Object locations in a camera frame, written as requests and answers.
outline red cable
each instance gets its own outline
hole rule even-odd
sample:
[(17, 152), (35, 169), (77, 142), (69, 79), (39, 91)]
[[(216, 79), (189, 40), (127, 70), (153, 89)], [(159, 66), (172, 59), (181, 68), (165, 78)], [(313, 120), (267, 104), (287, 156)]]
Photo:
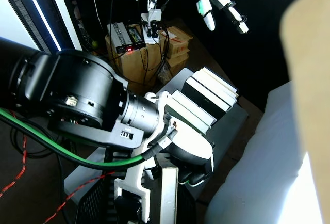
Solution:
[(22, 163), (23, 163), (23, 167), (22, 167), (22, 170), (19, 174), (17, 174), (16, 178), (10, 183), (8, 184), (7, 186), (5, 186), (1, 192), (0, 192), (0, 198), (3, 196), (3, 194), (9, 189), (11, 188), (16, 182), (18, 179), (20, 179), (20, 177), (23, 175), (23, 173), (25, 172), (25, 166), (26, 166), (26, 162), (25, 162), (25, 159), (26, 159), (26, 142), (27, 142), (27, 139), (26, 139), (26, 136), (23, 136), (23, 159), (22, 159)]
[(67, 198), (65, 199), (65, 201), (61, 204), (61, 205), (59, 205), (58, 206), (58, 208), (56, 209), (56, 211), (55, 211), (55, 213), (52, 215), (52, 216), (50, 216), (48, 219), (46, 219), (45, 220), (45, 222), (43, 223), (43, 224), (45, 224), (45, 223), (48, 223), (51, 219), (53, 219), (56, 215), (57, 215), (57, 213), (66, 205), (66, 203), (74, 196), (74, 194), (78, 191), (78, 190), (80, 190), (81, 188), (83, 188), (85, 185), (87, 185), (87, 184), (89, 184), (89, 183), (91, 183), (91, 182), (93, 182), (93, 181), (95, 181), (95, 180), (97, 180), (97, 179), (103, 179), (103, 178), (105, 178), (106, 176), (108, 176), (108, 175), (113, 175), (115, 172), (114, 171), (112, 171), (112, 172), (108, 172), (108, 173), (106, 173), (106, 174), (104, 174), (104, 175), (101, 175), (101, 176), (98, 176), (98, 177), (95, 177), (95, 178), (92, 178), (92, 179), (90, 179), (90, 180), (87, 180), (86, 182), (84, 182), (83, 184), (81, 184), (81, 185), (79, 185), (70, 195), (68, 195), (67, 196)]

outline book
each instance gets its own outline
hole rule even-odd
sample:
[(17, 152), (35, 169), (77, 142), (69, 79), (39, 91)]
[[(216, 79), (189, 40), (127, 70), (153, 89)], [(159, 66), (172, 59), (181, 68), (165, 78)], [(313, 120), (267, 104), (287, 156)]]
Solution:
[(195, 116), (199, 117), (207, 125), (212, 126), (217, 121), (213, 116), (204, 111), (202, 108), (198, 107), (198, 105), (196, 105), (191, 99), (189, 99), (180, 91), (176, 90), (172, 94), (172, 98), (178, 101)]
[(203, 134), (206, 134), (210, 128), (210, 126), (208, 126), (199, 117), (195, 116), (192, 112), (186, 109), (174, 98), (168, 99), (165, 106), (165, 111), (167, 111), (170, 115), (180, 119), (182, 122), (188, 124), (196, 131), (202, 132)]
[(237, 93), (237, 89), (234, 86), (230, 85), (228, 82), (226, 82), (225, 80), (223, 80), (222, 78), (217, 76), (215, 73), (213, 73), (208, 68), (202, 68), (201, 70), (203, 70), (205, 73), (209, 74), (211, 77), (213, 77), (215, 80), (217, 80), (220, 84), (222, 84), (224, 87), (229, 89), (231, 92)]
[(186, 80), (182, 88), (182, 93), (217, 120), (219, 120), (231, 107), (206, 87), (201, 85), (193, 77)]
[(235, 95), (231, 91), (205, 72), (198, 71), (192, 77), (230, 106), (237, 102)]

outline white book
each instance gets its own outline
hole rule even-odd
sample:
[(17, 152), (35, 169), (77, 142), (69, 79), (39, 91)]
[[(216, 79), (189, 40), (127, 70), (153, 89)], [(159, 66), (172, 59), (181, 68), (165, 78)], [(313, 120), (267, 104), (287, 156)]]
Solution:
[(222, 84), (223, 86), (225, 86), (226, 88), (228, 88), (230, 91), (235, 92), (235, 93), (237, 92), (237, 89), (235, 87), (233, 87), (230, 84), (228, 84), (226, 81), (224, 81), (223, 79), (221, 79), (219, 76), (215, 75), (213, 72), (211, 72), (207, 68), (203, 68), (202, 70), (204, 72), (206, 72), (207, 74), (209, 74), (211, 77), (213, 77), (215, 80), (217, 80), (220, 84)]
[(200, 118), (195, 116), (192, 112), (187, 110), (183, 105), (181, 105), (174, 98), (169, 98), (167, 101), (167, 105), (170, 107), (170, 109), (167, 108), (167, 111), (171, 115), (173, 115), (174, 117), (177, 117), (178, 119), (184, 118), (185, 120), (181, 120), (181, 121), (189, 122), (196, 129), (201, 131), (203, 134), (206, 134), (207, 130), (210, 128), (210, 126), (208, 126), (206, 123), (204, 123)]
[(187, 84), (189, 84), (191, 87), (195, 88), (199, 93), (204, 95), (207, 99), (209, 99), (211, 102), (213, 102), (216, 106), (227, 112), (229, 108), (231, 107), (226, 102), (221, 100), (219, 97), (217, 97), (214, 93), (212, 93), (210, 90), (205, 88), (203, 85), (201, 85), (199, 82), (197, 82), (195, 79), (190, 77), (186, 81)]
[(208, 112), (206, 112), (198, 105), (196, 105), (191, 99), (189, 99), (180, 91), (176, 90), (172, 94), (172, 98), (178, 101), (181, 105), (183, 105), (186, 109), (192, 112), (195, 116), (199, 117), (207, 125), (211, 126), (217, 121), (213, 116), (211, 116)]
[(233, 93), (231, 91), (229, 91), (227, 88), (225, 88), (208, 74), (199, 71), (196, 72), (192, 77), (230, 106), (233, 106), (237, 102), (235, 95), (233, 96)]

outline dark floor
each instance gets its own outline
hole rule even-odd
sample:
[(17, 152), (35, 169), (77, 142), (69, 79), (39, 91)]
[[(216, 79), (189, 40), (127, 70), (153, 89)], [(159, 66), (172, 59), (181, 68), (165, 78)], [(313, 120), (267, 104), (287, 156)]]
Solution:
[[(180, 20), (169, 22), (169, 25), (171, 24), (179, 26), (182, 30), (192, 35)], [(187, 68), (196, 71), (201, 67), (207, 66), (223, 78), (229, 80), (198, 39), (194, 38), (190, 41), (189, 49), (191, 52)], [(239, 104), (249, 113), (249, 118), (200, 196), (200, 200), (203, 202), (208, 203), (212, 199), (231, 168), (240, 159), (246, 143), (253, 135), (256, 125), (262, 116), (262, 112), (244, 97), (240, 98)], [(22, 167), (22, 156), (12, 148), (9, 132), (10, 127), (0, 122), (0, 140), (2, 141), (0, 150), (0, 188), (10, 183)], [(28, 150), (36, 150), (38, 147), (39, 145), (36, 142), (28, 140)], [(87, 156), (90, 150), (86, 147), (79, 147), (78, 152), (80, 155)], [(69, 174), (74, 169), (74, 166), (69, 162), (63, 160), (63, 164), (66, 174)], [(54, 155), (39, 160), (28, 159), (24, 175), (13, 188), (9, 189), (0, 198), (1, 223), (43, 223), (46, 218), (53, 214), (60, 203), (59, 185), (59, 170)], [(72, 220), (74, 220), (74, 204), (70, 202), (66, 208)], [(198, 223), (203, 223), (205, 211), (205, 206), (197, 205)], [(62, 214), (59, 213), (51, 223), (64, 223)]]

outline green cable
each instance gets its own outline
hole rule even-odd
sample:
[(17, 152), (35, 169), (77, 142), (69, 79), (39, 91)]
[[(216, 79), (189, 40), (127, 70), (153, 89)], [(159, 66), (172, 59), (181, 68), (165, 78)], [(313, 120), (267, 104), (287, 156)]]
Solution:
[(143, 157), (141, 155), (137, 155), (135, 157), (129, 158), (129, 159), (125, 159), (122, 161), (116, 161), (116, 162), (108, 162), (108, 163), (100, 163), (100, 162), (93, 162), (93, 161), (89, 161), (87, 159), (84, 159), (82, 157), (79, 157), (78, 155), (68, 151), (67, 149), (63, 148), (62, 146), (60, 146), (59, 144), (53, 142), (52, 140), (50, 140), (48, 137), (44, 136), (43, 134), (41, 134), (40, 132), (38, 132), (37, 130), (35, 130), (33, 127), (25, 124), (24, 122), (18, 120), (17, 118), (13, 117), (10, 113), (4, 111), (3, 109), (0, 109), (0, 115), (4, 116), (5, 118), (15, 122), (16, 124), (18, 124), (19, 126), (23, 127), (24, 129), (32, 132), (33, 134), (35, 134), (36, 136), (38, 136), (39, 138), (41, 138), (42, 140), (46, 141), (49, 145), (51, 145), (52, 147), (56, 148), (57, 150), (60, 150), (61, 152), (65, 153), (67, 156), (75, 158), (81, 162), (84, 163), (88, 163), (91, 165), (96, 165), (96, 166), (104, 166), (104, 167), (118, 167), (118, 166), (126, 166), (129, 164), (133, 164), (137, 161), (140, 161), (143, 159)]

